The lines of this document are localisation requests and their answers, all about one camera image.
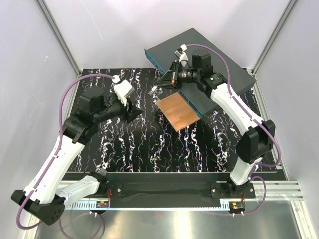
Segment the clear network plug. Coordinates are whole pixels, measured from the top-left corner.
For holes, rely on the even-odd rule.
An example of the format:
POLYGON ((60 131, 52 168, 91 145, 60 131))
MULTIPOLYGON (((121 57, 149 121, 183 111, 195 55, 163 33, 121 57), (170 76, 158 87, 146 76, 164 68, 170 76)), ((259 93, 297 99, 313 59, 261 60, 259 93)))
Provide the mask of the clear network plug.
POLYGON ((148 94, 151 96, 157 90, 157 88, 158 88, 157 86, 153 86, 148 94))

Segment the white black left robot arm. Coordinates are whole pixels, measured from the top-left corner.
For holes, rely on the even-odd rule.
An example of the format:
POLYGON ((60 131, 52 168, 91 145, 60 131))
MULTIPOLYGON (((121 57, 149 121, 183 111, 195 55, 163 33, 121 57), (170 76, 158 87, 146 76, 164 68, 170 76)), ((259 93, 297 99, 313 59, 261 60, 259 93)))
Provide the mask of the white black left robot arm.
POLYGON ((64 210, 82 198, 103 197, 108 190, 106 172, 90 172, 79 181, 58 188, 73 160, 98 132, 99 124, 119 118, 133 121, 143 111, 130 99, 132 86, 114 86, 114 92, 105 97, 101 88, 89 88, 78 99, 77 110, 63 123, 57 142, 34 179, 23 189, 15 190, 11 199, 22 210, 48 226, 60 219, 64 210))

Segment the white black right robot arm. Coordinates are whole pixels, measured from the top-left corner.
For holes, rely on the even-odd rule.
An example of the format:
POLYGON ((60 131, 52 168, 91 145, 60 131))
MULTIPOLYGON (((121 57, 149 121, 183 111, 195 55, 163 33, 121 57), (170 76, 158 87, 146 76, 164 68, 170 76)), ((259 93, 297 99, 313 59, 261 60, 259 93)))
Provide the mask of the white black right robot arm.
POLYGON ((227 181, 220 187, 221 192, 230 197, 240 197, 252 180, 251 175, 262 159, 275 148, 278 153, 277 166, 281 152, 275 140, 275 123, 264 120, 254 113, 235 93, 230 85, 230 75, 215 72, 211 62, 212 49, 202 46, 193 51, 192 64, 186 54, 187 45, 175 51, 169 70, 154 85, 168 89, 180 89, 184 84, 196 84, 209 99, 217 103, 232 119, 240 131, 241 138, 236 145, 238 159, 227 181))

